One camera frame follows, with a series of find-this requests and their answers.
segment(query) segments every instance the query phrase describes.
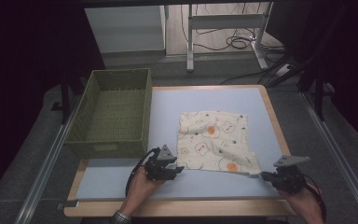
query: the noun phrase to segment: cable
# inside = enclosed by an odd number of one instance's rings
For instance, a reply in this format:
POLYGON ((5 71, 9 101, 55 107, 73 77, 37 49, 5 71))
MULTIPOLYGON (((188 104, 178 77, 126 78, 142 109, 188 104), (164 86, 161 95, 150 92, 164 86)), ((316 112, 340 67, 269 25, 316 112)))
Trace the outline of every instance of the cable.
POLYGON ((245 6, 243 6, 242 14, 248 14, 248 7, 249 6, 250 6, 250 3, 248 3, 248 6, 246 6, 246 8, 245 8, 245 6))
POLYGON ((138 161, 138 164, 136 164, 136 166, 132 169, 131 171, 131 174, 129 176, 129 179, 127 180, 127 185, 126 185, 126 197, 129 193, 129 189, 130 189, 130 185, 131 185, 131 182, 132 182, 132 179, 133 179, 133 176, 136 174, 136 172, 138 171, 138 169, 142 166, 142 163, 144 163, 144 160, 153 152, 153 153, 156 153, 157 149, 156 148, 153 148, 151 149, 150 151, 148 151, 146 153, 146 155, 141 158, 139 161, 138 161))
POLYGON ((260 10, 260 6, 261 6, 261 3, 258 3, 257 13, 258 13, 258 10, 260 10))
POLYGON ((327 211, 326 211, 326 205, 325 205, 324 201, 322 200, 321 191, 319 190, 318 185, 316 185, 316 182, 315 182, 312 178, 310 178, 310 176, 304 175, 304 174, 303 174, 303 176, 305 176, 306 178, 308 178, 308 179, 312 182, 312 184, 315 186, 315 188, 316 188, 316 190, 315 190, 315 189, 314 189, 313 187, 311 187, 309 184, 306 184, 306 185, 304 186, 305 189, 309 190, 309 191, 312 193, 312 195, 315 197, 316 201, 318 202, 319 206, 321 207, 322 218, 323 218, 323 220, 324 220, 324 222, 325 222, 325 221, 326 221, 326 217, 327 217, 327 211))
POLYGON ((224 85, 226 82, 230 81, 230 80, 233 80, 233 79, 237 79, 237 78, 242 78, 242 77, 248 77, 248 76, 254 76, 254 75, 259 75, 259 74, 264 74, 260 79, 258 79, 257 81, 257 84, 260 84, 261 83, 261 80, 264 78, 264 76, 270 72, 270 71, 273 71, 274 69, 276 69, 279 65, 281 65, 287 58, 289 57, 288 54, 285 54, 283 55, 283 57, 280 58, 280 60, 278 60, 275 64, 273 64, 268 70, 266 71, 261 71, 261 72, 256 72, 256 73, 251 73, 251 74, 245 74, 245 75, 242 75, 242 76, 238 76, 238 77, 231 77, 231 78, 228 78, 222 82, 220 82, 219 85, 224 85))
MULTIPOLYGON (((196 15, 197 15, 197 13, 198 13, 198 6, 199 6, 199 5, 196 6, 196 15)), ((183 32, 183 35, 184 35, 184 37, 185 37, 186 42, 188 42, 188 39, 187 39, 187 36, 186 36, 186 32, 185 32, 184 21, 183 21, 183 5, 181 5, 181 23, 182 23, 182 32, 183 32)), ((197 32, 199 35, 205 35, 205 34, 209 34, 209 33, 212 33, 212 32, 215 32, 215 31, 220 31, 220 30, 222 30, 222 29, 214 29, 214 30, 211 30, 211 31, 203 32, 203 33, 200 33, 198 30, 196 30, 196 32, 197 32)), ((213 48, 209 48, 209 47, 207 47, 207 46, 201 45, 201 44, 193 44, 193 46, 198 46, 198 47, 202 47, 202 48, 209 49, 209 50, 214 50, 214 51, 219 51, 219 50, 227 49, 227 48, 229 48, 229 47, 232 47, 232 48, 234 48, 234 49, 246 49, 246 48, 250 45, 250 43, 252 42, 252 40, 249 39, 249 38, 247 38, 247 37, 237 36, 239 30, 240 30, 240 29, 234 30, 234 34, 226 39, 226 44, 227 44, 227 45, 226 45, 225 47, 222 47, 221 49, 213 49, 213 48), (241 46, 241 47, 236 46, 235 44, 238 44, 238 43, 243 44, 243 46, 241 46)), ((252 35, 255 35, 255 33, 253 33, 253 32, 252 32, 251 30, 249 30, 249 29, 244 29, 244 30, 247 30, 247 31, 249 31, 252 35)))

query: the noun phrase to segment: wall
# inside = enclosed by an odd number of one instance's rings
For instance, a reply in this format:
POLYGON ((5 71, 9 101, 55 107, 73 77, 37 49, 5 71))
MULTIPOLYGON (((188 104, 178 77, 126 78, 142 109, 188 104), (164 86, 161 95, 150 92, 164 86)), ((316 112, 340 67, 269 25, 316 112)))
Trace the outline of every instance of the wall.
POLYGON ((165 49, 164 7, 85 10, 101 53, 165 49))

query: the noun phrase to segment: gray floor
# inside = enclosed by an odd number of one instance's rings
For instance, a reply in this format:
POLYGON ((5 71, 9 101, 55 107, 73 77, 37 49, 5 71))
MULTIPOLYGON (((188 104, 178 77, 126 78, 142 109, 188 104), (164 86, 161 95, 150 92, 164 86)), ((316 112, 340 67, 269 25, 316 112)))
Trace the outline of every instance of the gray floor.
MULTIPOLYGON (((253 54, 228 54, 218 56, 198 55, 194 73, 186 72, 186 58, 164 57, 160 54, 104 55, 108 68, 150 67, 154 86, 218 85, 230 77, 243 76, 227 84, 256 84, 260 75, 253 54)), ((339 170, 321 133, 312 121, 310 112, 296 90, 297 77, 275 88, 268 89, 278 121, 292 155, 309 156, 311 161, 300 165, 303 173, 310 175, 323 191, 327 205, 327 223, 358 223, 358 202, 339 170)), ((21 209, 30 187, 46 158, 61 127, 60 111, 51 111, 60 101, 60 89, 54 88, 45 95, 44 106, 33 129, 25 140, 16 159, 0 181, 0 224, 13 223, 21 209)), ((358 177, 358 133, 340 116, 329 97, 324 99, 325 124, 358 177)), ((78 166, 79 159, 63 147, 34 210, 31 223, 101 223, 98 219, 66 217, 62 211, 78 166)), ((182 223, 246 223, 241 218, 212 218, 185 220, 182 223)), ((291 223, 303 223, 289 217, 291 223)))

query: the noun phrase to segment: wire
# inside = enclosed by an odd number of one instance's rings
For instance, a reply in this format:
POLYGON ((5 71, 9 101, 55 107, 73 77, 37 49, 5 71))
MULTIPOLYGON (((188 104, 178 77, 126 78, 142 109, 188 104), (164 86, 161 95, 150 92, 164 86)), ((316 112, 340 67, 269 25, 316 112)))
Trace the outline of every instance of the wire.
POLYGON ((235 8, 240 8, 240 4, 237 3, 237 5, 232 9, 231 14, 235 11, 235 8))
MULTIPOLYGON (((199 5, 196 6, 196 15, 198 14, 198 7, 199 5)), ((185 40, 186 42, 188 42, 188 39, 187 39, 187 36, 186 36, 186 32, 185 32, 185 26, 184 26, 184 20, 183 20, 183 5, 181 5, 181 23, 182 23, 182 32, 183 32, 183 35, 185 37, 185 40)), ((200 33, 198 30, 196 30, 196 32, 199 34, 199 35, 205 35, 205 34, 209 34, 209 33, 212 33, 212 32, 216 32, 216 31, 220 31, 222 29, 214 29, 214 30, 210 30, 210 31, 206 31, 206 32, 203 32, 203 33, 200 33)), ((222 47, 221 49, 213 49, 213 48, 209 48, 207 46, 204 46, 204 45, 201 45, 201 44, 193 44, 193 46, 198 46, 198 47, 202 47, 202 48, 205 48, 205 49, 209 49, 209 50, 213 50, 213 51, 219 51, 219 50, 223 50, 223 49, 228 49, 229 47, 232 47, 234 49, 246 49, 250 43, 252 42, 252 40, 250 38, 247 38, 247 37, 242 37, 242 36, 238 36, 239 34, 239 30, 241 29, 236 29, 234 30, 234 33, 232 36, 228 37, 226 39, 226 46, 225 47, 222 47)), ((243 30, 247 30, 249 31, 252 35, 255 35, 254 32, 252 32, 251 30, 249 29, 243 29, 243 30)))
POLYGON ((242 14, 248 14, 248 7, 250 6, 250 3, 248 3, 248 6, 246 6, 246 8, 245 8, 245 5, 243 5, 242 14))
POLYGON ((146 153, 146 155, 141 158, 139 161, 138 161, 138 164, 136 164, 136 166, 132 169, 131 171, 131 174, 129 176, 129 179, 127 180, 127 185, 126 185, 126 197, 129 193, 129 189, 130 189, 130 185, 131 185, 131 182, 132 182, 132 179, 133 179, 133 176, 136 174, 136 172, 138 171, 138 169, 142 166, 142 163, 144 163, 144 160, 153 152, 153 153, 156 153, 157 149, 156 148, 153 148, 151 149, 150 151, 148 151, 146 153))
POLYGON ((265 77, 265 75, 266 75, 268 72, 273 71, 274 69, 276 69, 276 68, 277 68, 279 65, 281 65, 288 57, 289 57, 288 54, 283 55, 283 57, 281 57, 280 60, 277 61, 275 64, 273 64, 268 70, 261 71, 261 72, 256 72, 256 73, 245 74, 245 75, 238 76, 238 77, 231 77, 231 78, 228 78, 228 79, 226 79, 226 80, 220 82, 219 85, 224 85, 226 82, 228 82, 228 81, 230 81, 230 80, 237 79, 237 78, 249 77, 249 76, 264 74, 264 75, 263 75, 260 79, 258 79, 258 81, 257 81, 257 84, 260 84, 260 83, 261 83, 261 80, 265 77))
POLYGON ((257 13, 258 13, 258 10, 260 10, 260 6, 261 6, 261 3, 258 3, 257 13))
POLYGON ((319 190, 318 185, 316 184, 316 182, 315 182, 312 178, 310 178, 309 175, 304 175, 304 174, 303 174, 303 176, 305 176, 306 178, 308 178, 308 179, 312 182, 312 184, 315 186, 316 190, 318 191, 318 194, 319 194, 319 195, 322 195, 322 194, 321 194, 321 191, 319 190))

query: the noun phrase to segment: metal rail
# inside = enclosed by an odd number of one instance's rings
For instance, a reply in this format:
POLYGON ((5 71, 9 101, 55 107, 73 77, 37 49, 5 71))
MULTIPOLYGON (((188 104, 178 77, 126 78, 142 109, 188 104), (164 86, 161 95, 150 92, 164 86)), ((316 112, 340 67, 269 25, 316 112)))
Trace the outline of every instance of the metal rail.
POLYGON ((48 152, 48 155, 46 156, 42 166, 40 167, 39 173, 37 174, 36 179, 34 180, 34 183, 31 186, 31 189, 28 192, 28 195, 25 198, 24 203, 22 204, 20 212, 17 215, 16 221, 14 222, 15 224, 30 223, 34 215, 34 210, 36 209, 39 200, 42 196, 42 193, 45 189, 45 186, 48 183, 48 179, 50 177, 51 171, 54 168, 58 156, 60 155, 63 142, 65 141, 66 135, 68 134, 69 131, 69 125, 72 121, 72 118, 75 114, 79 102, 80 102, 80 98, 75 97, 73 102, 74 107, 71 111, 71 114, 69 115, 69 118, 66 121, 66 123, 61 126, 48 152))
POLYGON ((318 115, 315 113, 313 109, 313 102, 310 99, 310 96, 304 92, 300 93, 300 96, 304 100, 307 105, 307 108, 310 112, 310 116, 314 121, 316 127, 320 131, 322 138, 324 139, 330 153, 333 156, 334 161, 336 162, 338 169, 340 170, 341 174, 343 175, 345 181, 347 182, 354 198, 358 202, 358 178, 356 174, 352 170, 351 166, 349 165, 347 159, 345 158, 344 154, 342 153, 339 145, 337 144, 336 140, 334 139, 333 135, 330 133, 326 124, 321 121, 318 115))

